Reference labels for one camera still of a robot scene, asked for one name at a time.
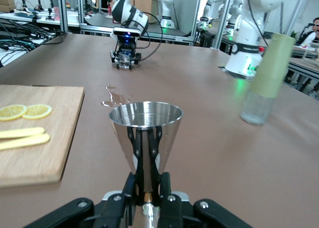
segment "lemon slice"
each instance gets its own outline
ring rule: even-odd
[[[25,119],[40,119],[48,116],[52,112],[52,108],[45,104],[36,104],[27,107],[27,112],[22,116]]]
[[[0,121],[10,121],[25,114],[27,108],[25,105],[15,104],[0,108]]]

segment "conical metal cup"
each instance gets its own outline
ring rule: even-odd
[[[164,102],[138,102],[116,107],[109,116],[135,176],[139,199],[145,199],[145,193],[156,195],[183,111]]]

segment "green cylinder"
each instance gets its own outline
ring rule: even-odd
[[[266,98],[277,98],[295,43],[292,37],[273,34],[249,89],[251,92]]]

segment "metal jigger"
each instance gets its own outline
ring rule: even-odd
[[[137,205],[146,217],[144,227],[157,227],[160,179],[182,116],[180,108],[163,102],[130,103],[110,113],[136,180]]]

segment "cardboard box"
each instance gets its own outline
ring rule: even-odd
[[[2,5],[14,5],[14,0],[0,0]]]
[[[134,6],[140,10],[141,12],[149,12],[153,14],[155,17],[158,15],[159,10],[159,1],[158,0],[135,0]],[[149,17],[149,23],[155,23],[157,20],[147,14]]]
[[[2,5],[0,4],[0,12],[11,12],[15,9],[15,5]]]

